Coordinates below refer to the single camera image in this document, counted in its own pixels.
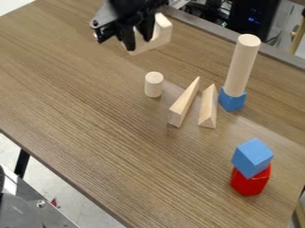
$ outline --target metal stand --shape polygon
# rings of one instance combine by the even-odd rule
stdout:
[[[14,173],[18,175],[21,179],[23,179],[23,176],[27,170],[28,163],[29,163],[29,154],[23,149],[21,149],[21,152],[17,160],[16,168],[14,171]]]

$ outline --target wooden triangular prism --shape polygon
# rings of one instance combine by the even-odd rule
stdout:
[[[182,95],[176,100],[176,102],[169,108],[168,123],[175,127],[180,127],[185,115],[188,112],[194,97],[198,92],[200,77],[187,87]]]
[[[218,93],[215,84],[210,85],[202,93],[202,107],[200,109],[198,126],[216,128]]]

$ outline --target wooden cylinder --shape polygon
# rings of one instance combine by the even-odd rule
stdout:
[[[159,72],[149,72],[145,76],[144,92],[149,97],[159,97],[163,92],[164,76]]]
[[[254,35],[243,34],[238,37],[225,83],[225,93],[227,95],[232,97],[243,95],[260,44],[260,39]]]

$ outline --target red block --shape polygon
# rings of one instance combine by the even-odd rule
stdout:
[[[241,172],[234,167],[231,177],[231,186],[243,196],[260,194],[271,176],[271,165],[253,178],[247,180]]]

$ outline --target blue cube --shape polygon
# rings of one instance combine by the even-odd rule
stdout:
[[[253,138],[236,148],[232,164],[246,179],[251,179],[265,170],[273,157],[273,151],[260,139]]]
[[[227,112],[232,112],[244,106],[247,95],[247,92],[243,92],[243,95],[239,97],[229,96],[226,94],[224,86],[222,86],[219,92],[219,103]]]

